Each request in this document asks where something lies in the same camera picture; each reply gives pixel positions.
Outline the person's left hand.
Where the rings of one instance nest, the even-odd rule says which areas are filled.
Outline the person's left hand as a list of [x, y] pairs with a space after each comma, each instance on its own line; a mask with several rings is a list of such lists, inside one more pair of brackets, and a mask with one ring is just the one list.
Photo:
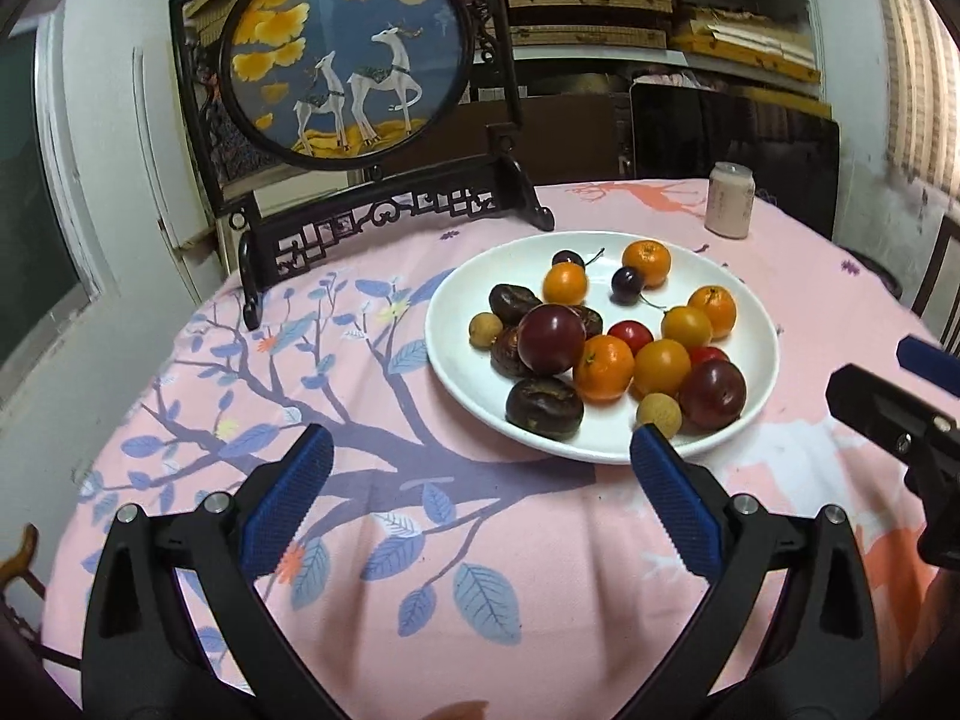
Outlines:
[[462, 702], [439, 707], [425, 715], [423, 720], [483, 720], [487, 717], [487, 709], [486, 700], [462, 700]]

